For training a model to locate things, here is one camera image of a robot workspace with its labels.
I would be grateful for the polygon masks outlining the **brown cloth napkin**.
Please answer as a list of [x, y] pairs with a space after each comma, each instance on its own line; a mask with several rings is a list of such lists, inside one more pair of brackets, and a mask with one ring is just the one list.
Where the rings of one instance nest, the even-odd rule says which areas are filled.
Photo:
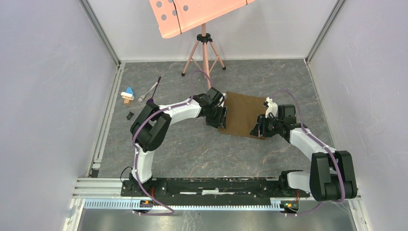
[[266, 112], [263, 105], [266, 98], [227, 92], [224, 105], [227, 108], [226, 128], [219, 128], [219, 132], [225, 135], [233, 135], [259, 139], [250, 132], [257, 124], [258, 115]]

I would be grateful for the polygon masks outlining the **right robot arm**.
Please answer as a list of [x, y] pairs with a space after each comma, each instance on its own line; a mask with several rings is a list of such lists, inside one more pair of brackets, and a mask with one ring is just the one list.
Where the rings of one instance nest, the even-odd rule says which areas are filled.
[[258, 138], [280, 135], [311, 162], [308, 173], [301, 170], [282, 172], [279, 193], [291, 196], [299, 189], [310, 193], [316, 201], [342, 202], [356, 198], [358, 189], [351, 154], [326, 145], [297, 122], [294, 105], [277, 105], [267, 99], [264, 106], [266, 112], [258, 115], [250, 135]]

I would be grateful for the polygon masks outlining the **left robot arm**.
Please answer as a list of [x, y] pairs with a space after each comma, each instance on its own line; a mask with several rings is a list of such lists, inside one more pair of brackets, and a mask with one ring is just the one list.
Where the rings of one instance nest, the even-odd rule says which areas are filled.
[[145, 105], [130, 128], [135, 149], [130, 181], [139, 196], [151, 191], [152, 164], [155, 150], [163, 143], [171, 125], [193, 118], [205, 118], [208, 126], [226, 128], [226, 93], [211, 87], [206, 93], [192, 95], [169, 105], [150, 102]]

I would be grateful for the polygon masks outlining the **purple plastic spoon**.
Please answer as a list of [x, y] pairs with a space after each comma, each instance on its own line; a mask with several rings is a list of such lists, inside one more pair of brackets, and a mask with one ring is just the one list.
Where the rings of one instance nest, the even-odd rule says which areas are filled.
[[157, 87], [158, 87], [158, 85], [159, 85], [159, 83], [160, 83], [160, 80], [161, 80], [161, 76], [158, 78], [158, 80], [156, 81], [156, 83], [155, 83], [155, 85], [154, 85], [154, 89], [153, 89], [153, 93], [152, 93], [152, 95], [151, 95], [151, 97], [147, 100], [147, 103], [153, 103], [154, 102], [154, 95], [155, 95], [155, 93], [156, 93], [156, 90], [157, 90]]

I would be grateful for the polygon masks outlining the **clear plastic fork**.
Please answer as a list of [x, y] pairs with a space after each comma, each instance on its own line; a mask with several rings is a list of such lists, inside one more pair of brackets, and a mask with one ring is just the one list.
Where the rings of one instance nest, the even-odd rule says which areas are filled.
[[158, 81], [155, 82], [155, 83], [152, 85], [152, 87], [151, 87], [145, 94], [142, 94], [142, 95], [138, 98], [138, 102], [139, 102], [139, 103], [142, 103], [143, 100], [145, 99], [145, 97], [146, 97], [151, 91], [153, 91], [153, 90], [156, 88], [157, 85], [158, 85]]

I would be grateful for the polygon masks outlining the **small black clip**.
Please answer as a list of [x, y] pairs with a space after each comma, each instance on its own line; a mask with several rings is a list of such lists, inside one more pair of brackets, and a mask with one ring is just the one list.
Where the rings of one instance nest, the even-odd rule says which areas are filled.
[[126, 116], [127, 120], [130, 120], [134, 114], [132, 112], [129, 112], [128, 115]]

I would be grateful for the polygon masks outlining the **blue and wood toy block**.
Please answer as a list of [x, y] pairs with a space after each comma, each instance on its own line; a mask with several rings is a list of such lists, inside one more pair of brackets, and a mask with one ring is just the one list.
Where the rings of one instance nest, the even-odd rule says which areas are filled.
[[124, 104], [129, 105], [134, 100], [134, 92], [131, 87], [127, 87], [127, 89], [121, 92], [121, 97], [124, 99]]

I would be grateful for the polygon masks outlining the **pink music stand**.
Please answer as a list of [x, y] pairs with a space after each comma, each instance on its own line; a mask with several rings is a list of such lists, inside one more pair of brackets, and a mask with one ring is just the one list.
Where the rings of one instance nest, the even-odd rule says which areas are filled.
[[199, 70], [210, 75], [216, 63], [226, 70], [206, 23], [252, 3], [251, 0], [151, 0], [149, 1], [164, 39], [181, 35], [199, 27], [194, 47], [186, 61], [182, 76], [185, 76], [190, 62]]

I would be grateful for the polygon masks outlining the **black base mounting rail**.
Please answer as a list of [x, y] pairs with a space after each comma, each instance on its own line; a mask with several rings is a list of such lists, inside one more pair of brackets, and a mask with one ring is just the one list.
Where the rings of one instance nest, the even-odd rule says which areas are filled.
[[269, 205], [270, 198], [295, 200], [309, 193], [291, 189], [277, 178], [152, 178], [138, 184], [130, 177], [121, 196], [149, 197], [171, 205]]

